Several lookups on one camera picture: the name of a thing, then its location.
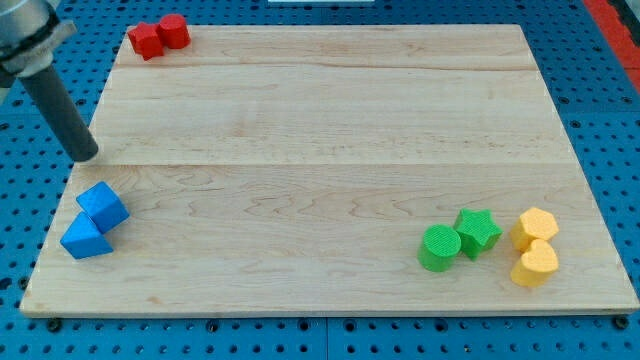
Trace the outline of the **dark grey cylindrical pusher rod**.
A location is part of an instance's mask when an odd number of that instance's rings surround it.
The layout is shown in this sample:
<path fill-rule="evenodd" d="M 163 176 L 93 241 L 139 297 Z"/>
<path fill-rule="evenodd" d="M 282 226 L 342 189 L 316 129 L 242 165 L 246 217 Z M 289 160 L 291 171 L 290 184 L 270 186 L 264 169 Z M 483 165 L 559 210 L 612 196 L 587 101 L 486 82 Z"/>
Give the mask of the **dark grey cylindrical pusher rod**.
<path fill-rule="evenodd" d="M 98 153 L 97 142 L 53 66 L 20 82 L 74 162 L 88 161 Z"/>

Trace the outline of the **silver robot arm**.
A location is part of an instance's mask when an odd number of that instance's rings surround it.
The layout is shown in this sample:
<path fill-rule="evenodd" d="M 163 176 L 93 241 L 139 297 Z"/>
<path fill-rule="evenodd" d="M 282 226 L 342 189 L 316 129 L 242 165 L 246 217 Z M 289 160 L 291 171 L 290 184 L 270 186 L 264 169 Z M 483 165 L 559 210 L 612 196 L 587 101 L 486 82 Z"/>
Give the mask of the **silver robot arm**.
<path fill-rule="evenodd" d="M 1 3 L 1 97 L 18 81 L 34 101 L 67 155 L 85 162 L 98 144 L 53 67 L 54 50 L 77 32 L 47 0 Z"/>

